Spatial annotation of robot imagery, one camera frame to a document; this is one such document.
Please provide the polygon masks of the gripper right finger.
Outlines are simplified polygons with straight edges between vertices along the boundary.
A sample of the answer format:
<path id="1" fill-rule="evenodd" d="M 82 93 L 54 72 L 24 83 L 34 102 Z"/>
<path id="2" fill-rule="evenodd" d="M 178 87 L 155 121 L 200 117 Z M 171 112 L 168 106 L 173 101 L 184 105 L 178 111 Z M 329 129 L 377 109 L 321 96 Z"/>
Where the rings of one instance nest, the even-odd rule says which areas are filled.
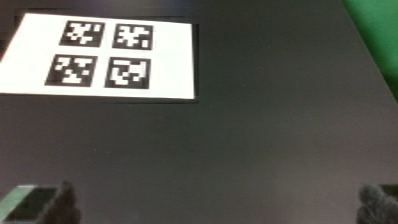
<path id="1" fill-rule="evenodd" d="M 358 224 L 398 224 L 398 200 L 376 184 L 360 188 Z"/>

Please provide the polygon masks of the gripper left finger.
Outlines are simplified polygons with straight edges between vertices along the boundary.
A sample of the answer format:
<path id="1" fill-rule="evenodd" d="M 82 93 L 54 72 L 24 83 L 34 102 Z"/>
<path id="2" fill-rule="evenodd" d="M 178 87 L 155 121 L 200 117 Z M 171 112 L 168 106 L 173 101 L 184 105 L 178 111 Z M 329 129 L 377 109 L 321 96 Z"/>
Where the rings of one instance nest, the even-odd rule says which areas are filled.
<path id="1" fill-rule="evenodd" d="M 74 184 L 19 185 L 0 199 L 0 224 L 81 224 Z"/>

